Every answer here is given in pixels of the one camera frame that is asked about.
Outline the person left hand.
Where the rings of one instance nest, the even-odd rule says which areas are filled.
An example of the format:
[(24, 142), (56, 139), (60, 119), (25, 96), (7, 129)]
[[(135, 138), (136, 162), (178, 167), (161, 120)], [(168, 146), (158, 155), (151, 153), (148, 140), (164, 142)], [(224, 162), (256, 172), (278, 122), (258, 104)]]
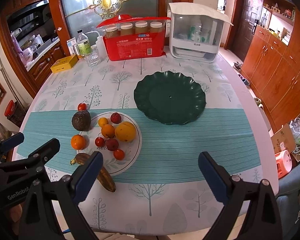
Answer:
[(19, 234), (19, 224), (20, 224), (22, 213), (23, 213), (23, 208), (20, 204), (12, 207), (9, 211), (10, 219), (13, 221), (12, 229), (16, 235)]

